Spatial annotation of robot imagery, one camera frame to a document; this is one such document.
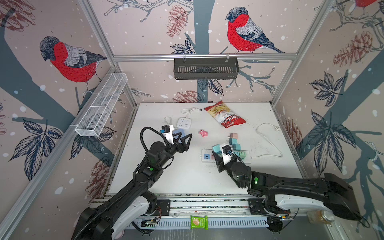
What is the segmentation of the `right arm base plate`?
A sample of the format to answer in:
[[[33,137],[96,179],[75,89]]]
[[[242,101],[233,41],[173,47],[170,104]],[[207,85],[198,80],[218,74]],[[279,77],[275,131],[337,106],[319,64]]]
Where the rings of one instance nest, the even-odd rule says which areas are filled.
[[[278,207],[275,200],[269,199],[248,199],[250,213],[252,215],[262,215],[266,217],[287,216],[291,214],[290,210],[283,210]]]

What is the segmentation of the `blue square socket cube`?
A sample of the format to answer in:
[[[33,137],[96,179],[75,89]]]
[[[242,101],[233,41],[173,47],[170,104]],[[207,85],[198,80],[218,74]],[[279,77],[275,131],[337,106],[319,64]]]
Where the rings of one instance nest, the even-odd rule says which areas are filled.
[[[184,129],[176,129],[176,130],[173,131],[173,134],[177,133],[177,132],[181,132],[182,133],[182,138],[184,138],[185,136],[189,135],[189,133],[187,133]]]

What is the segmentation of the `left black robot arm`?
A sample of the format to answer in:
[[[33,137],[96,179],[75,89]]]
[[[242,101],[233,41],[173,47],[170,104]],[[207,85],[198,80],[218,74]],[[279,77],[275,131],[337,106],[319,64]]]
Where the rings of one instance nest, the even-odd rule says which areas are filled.
[[[144,127],[140,141],[145,150],[143,160],[132,173],[132,180],[112,198],[96,208],[85,209],[77,222],[73,240],[114,240],[135,219],[153,214],[157,197],[149,191],[176,153],[189,150],[193,135],[173,134],[173,126],[162,126],[161,131]]]

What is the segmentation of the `white multicolour power strip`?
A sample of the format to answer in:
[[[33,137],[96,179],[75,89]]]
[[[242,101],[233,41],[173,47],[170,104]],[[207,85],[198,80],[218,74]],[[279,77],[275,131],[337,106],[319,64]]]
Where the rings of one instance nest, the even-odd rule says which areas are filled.
[[[245,159],[243,159],[243,162],[246,164],[246,165],[249,165],[252,163],[252,160],[251,160],[251,156],[250,156],[250,152],[249,151],[246,151],[247,152],[247,157]],[[203,163],[210,163],[210,164],[215,164],[215,160],[213,158],[213,154],[212,154],[212,150],[211,149],[202,149],[202,152],[201,152],[201,161]]]

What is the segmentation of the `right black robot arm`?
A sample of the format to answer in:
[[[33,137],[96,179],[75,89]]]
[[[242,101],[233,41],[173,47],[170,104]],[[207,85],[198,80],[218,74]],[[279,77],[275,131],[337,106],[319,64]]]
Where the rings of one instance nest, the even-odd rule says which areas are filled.
[[[218,171],[226,171],[238,188],[246,189],[251,196],[266,198],[260,205],[251,207],[256,214],[283,214],[285,210],[278,205],[275,197],[290,195],[320,201],[324,207],[342,219],[360,221],[363,218],[353,187],[334,174],[324,174],[322,178],[312,179],[278,177],[252,171],[251,167],[230,151],[226,154],[212,154]]]

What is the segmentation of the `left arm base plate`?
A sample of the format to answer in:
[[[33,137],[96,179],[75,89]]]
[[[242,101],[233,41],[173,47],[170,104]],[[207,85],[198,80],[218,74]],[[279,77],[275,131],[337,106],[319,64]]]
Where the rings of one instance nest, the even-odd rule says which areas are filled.
[[[170,200],[151,201],[145,216],[169,216],[171,208]]]

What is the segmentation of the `light green charger plug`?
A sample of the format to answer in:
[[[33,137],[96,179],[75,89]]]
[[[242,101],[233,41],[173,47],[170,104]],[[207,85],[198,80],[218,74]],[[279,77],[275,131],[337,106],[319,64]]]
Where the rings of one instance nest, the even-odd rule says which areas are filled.
[[[239,151],[239,157],[243,160],[247,157],[247,152],[246,151]]]

